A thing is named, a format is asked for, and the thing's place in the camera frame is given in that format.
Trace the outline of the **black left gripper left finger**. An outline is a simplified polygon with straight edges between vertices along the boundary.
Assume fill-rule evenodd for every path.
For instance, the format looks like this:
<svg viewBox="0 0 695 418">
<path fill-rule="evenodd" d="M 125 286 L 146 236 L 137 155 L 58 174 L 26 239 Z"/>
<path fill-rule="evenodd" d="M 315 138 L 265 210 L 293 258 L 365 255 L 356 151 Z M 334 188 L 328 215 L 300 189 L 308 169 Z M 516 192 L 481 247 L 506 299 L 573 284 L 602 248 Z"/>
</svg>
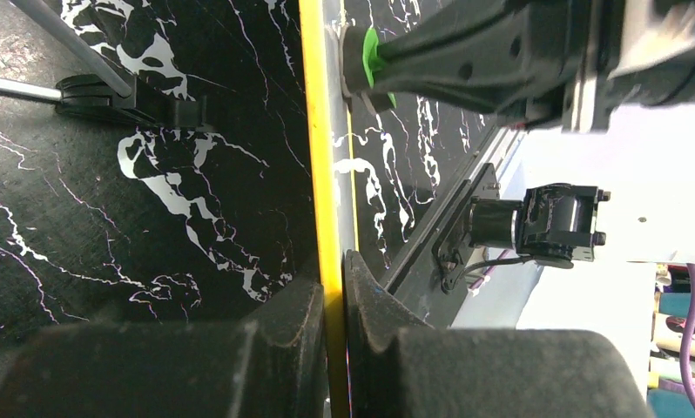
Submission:
<svg viewBox="0 0 695 418">
<path fill-rule="evenodd" d="M 240 320 L 49 327 L 0 383 L 0 417 L 320 417 L 316 259 Z"/>
</svg>

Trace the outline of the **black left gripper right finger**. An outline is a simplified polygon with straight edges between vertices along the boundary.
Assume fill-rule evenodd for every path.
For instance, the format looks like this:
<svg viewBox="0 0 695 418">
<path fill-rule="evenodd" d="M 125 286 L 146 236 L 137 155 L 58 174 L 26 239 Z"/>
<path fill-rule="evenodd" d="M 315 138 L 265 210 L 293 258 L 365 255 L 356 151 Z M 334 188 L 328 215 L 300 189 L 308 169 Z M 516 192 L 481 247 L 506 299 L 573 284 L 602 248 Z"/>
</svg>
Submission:
<svg viewBox="0 0 695 418">
<path fill-rule="evenodd" d="M 344 258 L 355 417 L 647 417 L 615 346 L 584 330 L 439 329 Z"/>
</svg>

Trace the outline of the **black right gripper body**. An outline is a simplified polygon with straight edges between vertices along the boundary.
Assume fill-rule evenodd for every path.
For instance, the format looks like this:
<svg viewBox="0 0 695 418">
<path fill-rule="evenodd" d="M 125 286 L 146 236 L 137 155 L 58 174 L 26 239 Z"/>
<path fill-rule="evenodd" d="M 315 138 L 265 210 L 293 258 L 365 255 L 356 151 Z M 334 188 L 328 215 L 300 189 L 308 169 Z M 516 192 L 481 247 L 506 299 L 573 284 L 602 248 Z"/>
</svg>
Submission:
<svg viewBox="0 0 695 418">
<path fill-rule="evenodd" d="M 497 114 L 510 129 L 607 131 L 621 105 L 695 104 L 695 1 L 593 1 L 577 71 Z"/>
</svg>

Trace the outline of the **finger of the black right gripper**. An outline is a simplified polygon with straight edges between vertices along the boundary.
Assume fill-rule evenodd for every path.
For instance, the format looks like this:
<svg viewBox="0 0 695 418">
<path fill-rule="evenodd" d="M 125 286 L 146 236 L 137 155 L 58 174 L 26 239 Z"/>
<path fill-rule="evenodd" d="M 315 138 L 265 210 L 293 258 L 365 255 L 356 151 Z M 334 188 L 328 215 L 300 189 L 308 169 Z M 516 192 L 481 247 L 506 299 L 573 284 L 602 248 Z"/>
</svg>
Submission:
<svg viewBox="0 0 695 418">
<path fill-rule="evenodd" d="M 461 41 L 533 7 L 567 11 L 571 5 L 571 1 L 547 0 L 452 1 L 434 15 L 421 20 L 408 32 L 380 44 L 377 48 L 378 57 L 386 61 L 409 57 L 436 46 Z"/>
<path fill-rule="evenodd" d="M 370 47 L 371 87 L 407 93 L 479 114 L 558 116 L 578 61 L 567 35 L 410 34 Z"/>
</svg>

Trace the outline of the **green bone-shaped eraser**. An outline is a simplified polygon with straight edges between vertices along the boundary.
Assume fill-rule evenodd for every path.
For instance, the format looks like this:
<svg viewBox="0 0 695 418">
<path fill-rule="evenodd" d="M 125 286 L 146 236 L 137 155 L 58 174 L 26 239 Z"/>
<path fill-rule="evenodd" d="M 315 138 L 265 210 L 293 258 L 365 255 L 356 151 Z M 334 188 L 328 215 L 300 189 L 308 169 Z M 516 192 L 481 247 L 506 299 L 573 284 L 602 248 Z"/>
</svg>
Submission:
<svg viewBox="0 0 695 418">
<path fill-rule="evenodd" d="M 341 26 L 338 38 L 341 95 L 348 106 L 359 99 L 374 116 L 396 107 L 393 93 L 374 89 L 375 75 L 386 65 L 378 55 L 379 42 L 375 28 Z"/>
</svg>

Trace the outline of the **yellow-framed whiteboard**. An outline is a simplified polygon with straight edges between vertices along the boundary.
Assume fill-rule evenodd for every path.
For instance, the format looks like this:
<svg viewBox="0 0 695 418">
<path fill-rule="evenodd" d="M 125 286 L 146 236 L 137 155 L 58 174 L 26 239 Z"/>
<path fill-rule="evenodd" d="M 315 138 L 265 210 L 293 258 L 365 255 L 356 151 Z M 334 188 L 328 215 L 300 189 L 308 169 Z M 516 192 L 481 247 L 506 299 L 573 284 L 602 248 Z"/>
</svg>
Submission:
<svg viewBox="0 0 695 418">
<path fill-rule="evenodd" d="M 299 1 L 301 45 L 307 101 L 314 216 L 327 343 L 329 399 L 333 417 L 351 415 L 346 309 L 343 296 L 342 243 L 348 226 L 341 222 L 336 197 L 334 141 L 347 133 L 347 109 L 341 94 L 337 57 L 338 1 Z"/>
</svg>

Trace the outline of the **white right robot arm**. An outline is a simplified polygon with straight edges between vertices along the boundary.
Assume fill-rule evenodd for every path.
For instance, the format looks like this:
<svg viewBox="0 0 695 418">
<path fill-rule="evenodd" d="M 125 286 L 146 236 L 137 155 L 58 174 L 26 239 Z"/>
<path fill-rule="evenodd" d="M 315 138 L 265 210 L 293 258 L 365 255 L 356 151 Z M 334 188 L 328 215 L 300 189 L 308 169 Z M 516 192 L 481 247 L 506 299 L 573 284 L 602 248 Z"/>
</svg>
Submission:
<svg viewBox="0 0 695 418">
<path fill-rule="evenodd" d="M 621 105 L 695 104 L 695 1 L 453 1 L 387 42 L 373 28 L 343 36 L 345 88 L 377 99 L 376 113 L 395 105 L 393 93 L 412 93 L 508 128 L 584 134 L 607 131 Z M 457 238 L 518 257 L 460 267 L 458 252 L 437 248 L 443 292 L 486 266 L 593 261 L 606 240 L 595 231 L 597 206 L 609 198 L 553 184 L 522 202 L 462 204 Z"/>
</svg>

